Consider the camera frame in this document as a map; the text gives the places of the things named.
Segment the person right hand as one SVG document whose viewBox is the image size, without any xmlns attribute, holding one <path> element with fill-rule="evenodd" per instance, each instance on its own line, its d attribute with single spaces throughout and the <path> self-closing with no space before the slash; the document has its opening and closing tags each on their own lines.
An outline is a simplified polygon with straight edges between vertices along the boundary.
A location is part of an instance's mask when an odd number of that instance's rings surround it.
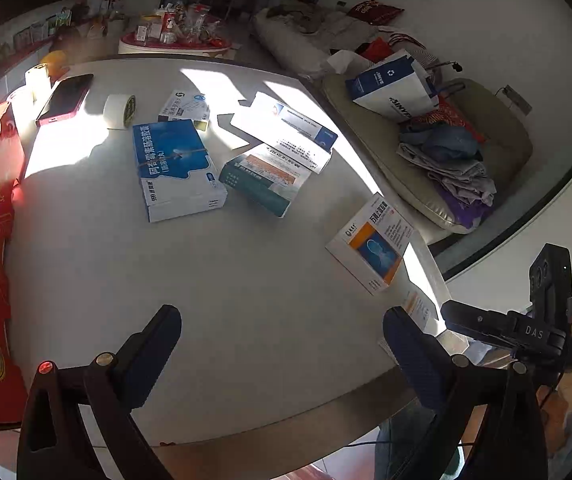
<svg viewBox="0 0 572 480">
<path fill-rule="evenodd" d="M 566 440 L 566 414 L 569 403 L 558 389 L 540 386 L 537 390 L 537 402 L 540 404 L 544 433 L 547 443 L 553 448 Z"/>
</svg>

